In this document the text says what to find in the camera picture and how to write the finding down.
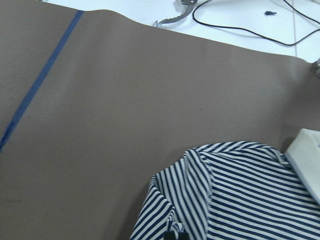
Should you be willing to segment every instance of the metal clamp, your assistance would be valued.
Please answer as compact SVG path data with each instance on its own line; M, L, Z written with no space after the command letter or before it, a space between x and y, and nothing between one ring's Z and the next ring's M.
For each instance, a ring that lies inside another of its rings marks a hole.
M320 58L314 63L315 74L320 78Z
M175 22L178 22L184 18L186 18L190 13L192 13L195 5L197 4L198 0L181 0L181 4L183 5L187 5L184 13L182 13L180 16L176 16L174 18L169 18L169 19L164 19L160 22L158 21L155 21L153 26L154 27L159 27L161 26L162 24L172 24L172 23L175 23Z

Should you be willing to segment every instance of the clothing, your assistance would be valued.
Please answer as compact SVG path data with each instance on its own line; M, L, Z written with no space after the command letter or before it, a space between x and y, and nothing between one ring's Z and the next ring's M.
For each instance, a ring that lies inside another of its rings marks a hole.
M319 240L320 206L286 157L257 142L186 151L155 174L131 240Z

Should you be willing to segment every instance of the white floor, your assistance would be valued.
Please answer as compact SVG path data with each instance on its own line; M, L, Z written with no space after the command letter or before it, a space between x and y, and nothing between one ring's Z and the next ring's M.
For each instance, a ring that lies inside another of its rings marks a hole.
M204 1L199 0L196 6ZM44 0L43 2L84 11L111 10L149 26L157 20L179 16L186 9L181 0ZM288 0L288 2L305 15L320 21L320 0ZM264 14L266 11L277 14L266 16ZM320 28L320 24L300 16L282 0L212 0L197 11L196 17L208 24L246 28L288 44ZM161 28L256 51L296 56L309 63L320 58L320 31L297 46L287 47L240 30L202 26L193 21L191 14L179 22L164 24Z

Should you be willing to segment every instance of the garment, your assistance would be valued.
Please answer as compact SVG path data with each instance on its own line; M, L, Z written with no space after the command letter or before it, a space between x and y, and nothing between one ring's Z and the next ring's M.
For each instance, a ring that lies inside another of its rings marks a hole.
M319 240L320 206L286 157L257 142L186 151L152 176L131 240Z

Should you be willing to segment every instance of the blue painter's tape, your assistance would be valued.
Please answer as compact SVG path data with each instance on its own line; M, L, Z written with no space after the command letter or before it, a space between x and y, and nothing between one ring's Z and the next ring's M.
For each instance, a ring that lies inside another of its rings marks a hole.
M68 28L65 30L62 38L58 42L57 46L55 47L53 53L49 57L48 61L44 65L43 69L41 70L40 74L32 84L31 88L29 89L28 93L25 95L24 99L22 100L20 106L14 113L11 122L6 127L4 134L0 141L0 152L2 151L4 145L8 142L11 134L15 130L17 124L19 123L21 117L25 113L26 109L28 108L29 104L31 103L32 99L36 95L37 91L39 90L41 84L44 82L46 76L48 75L50 69L54 65L58 55L60 54L62 48L66 44L69 36L71 35L72 31L76 27L79 19L81 18L84 11L78 10L74 15L72 21L70 22Z

